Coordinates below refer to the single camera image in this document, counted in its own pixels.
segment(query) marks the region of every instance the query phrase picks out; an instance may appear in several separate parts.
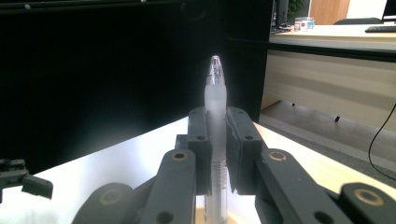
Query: white wall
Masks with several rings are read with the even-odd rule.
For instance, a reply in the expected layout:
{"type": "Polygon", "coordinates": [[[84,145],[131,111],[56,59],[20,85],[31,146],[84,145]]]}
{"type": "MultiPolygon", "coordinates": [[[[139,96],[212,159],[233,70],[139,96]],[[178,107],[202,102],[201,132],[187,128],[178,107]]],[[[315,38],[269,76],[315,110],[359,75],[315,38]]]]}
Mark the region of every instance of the white wall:
{"type": "Polygon", "coordinates": [[[347,18],[369,18],[382,19],[387,0],[350,0],[347,18]]]}

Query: office chair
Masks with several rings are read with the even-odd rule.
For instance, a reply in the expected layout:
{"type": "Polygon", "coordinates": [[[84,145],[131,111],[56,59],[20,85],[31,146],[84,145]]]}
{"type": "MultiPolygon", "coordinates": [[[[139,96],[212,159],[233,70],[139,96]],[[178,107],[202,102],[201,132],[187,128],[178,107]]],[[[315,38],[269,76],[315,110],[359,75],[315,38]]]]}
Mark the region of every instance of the office chair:
{"type": "Polygon", "coordinates": [[[334,25],[359,25],[359,24],[382,24],[379,18],[353,18],[342,19],[334,23],[334,25]]]}

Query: white table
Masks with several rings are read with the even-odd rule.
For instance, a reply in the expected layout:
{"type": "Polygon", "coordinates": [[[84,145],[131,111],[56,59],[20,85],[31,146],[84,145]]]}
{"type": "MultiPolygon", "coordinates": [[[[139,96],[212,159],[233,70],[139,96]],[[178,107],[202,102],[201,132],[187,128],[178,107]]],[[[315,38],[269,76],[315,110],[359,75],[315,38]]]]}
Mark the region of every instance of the white table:
{"type": "MultiPolygon", "coordinates": [[[[187,133],[187,124],[188,119],[184,118],[37,174],[53,183],[52,200],[21,192],[21,187],[4,189],[0,223],[71,223],[91,193],[104,184],[118,182],[136,188],[156,175],[163,154],[174,148],[177,134],[187,133]]],[[[344,183],[360,181],[381,188],[396,199],[396,189],[256,126],[269,147],[293,154],[320,185],[338,191],[344,183]]],[[[198,207],[203,206],[202,198],[197,199],[198,207]]],[[[253,196],[232,195],[229,191],[227,200],[230,214],[238,223],[260,223],[253,196]]]]}

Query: computer monitor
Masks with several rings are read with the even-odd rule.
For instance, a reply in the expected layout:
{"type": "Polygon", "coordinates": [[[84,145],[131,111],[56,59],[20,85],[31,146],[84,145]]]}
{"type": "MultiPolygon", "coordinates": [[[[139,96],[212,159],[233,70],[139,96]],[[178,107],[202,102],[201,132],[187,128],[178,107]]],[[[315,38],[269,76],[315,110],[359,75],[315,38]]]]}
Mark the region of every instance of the computer monitor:
{"type": "Polygon", "coordinates": [[[393,21],[396,23],[396,0],[388,0],[385,5],[382,21],[393,21]]]}
{"type": "Polygon", "coordinates": [[[289,22],[288,20],[289,0],[275,0],[273,10],[273,25],[279,26],[282,23],[289,22]]]}

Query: keyboard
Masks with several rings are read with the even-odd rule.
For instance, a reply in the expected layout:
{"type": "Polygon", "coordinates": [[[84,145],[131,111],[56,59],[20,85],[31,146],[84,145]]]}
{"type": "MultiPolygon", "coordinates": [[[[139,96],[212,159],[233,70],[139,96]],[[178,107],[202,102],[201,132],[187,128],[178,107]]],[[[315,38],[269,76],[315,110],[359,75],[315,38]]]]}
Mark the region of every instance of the keyboard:
{"type": "Polygon", "coordinates": [[[366,33],[396,33],[396,25],[392,26],[370,26],[366,33]]]}

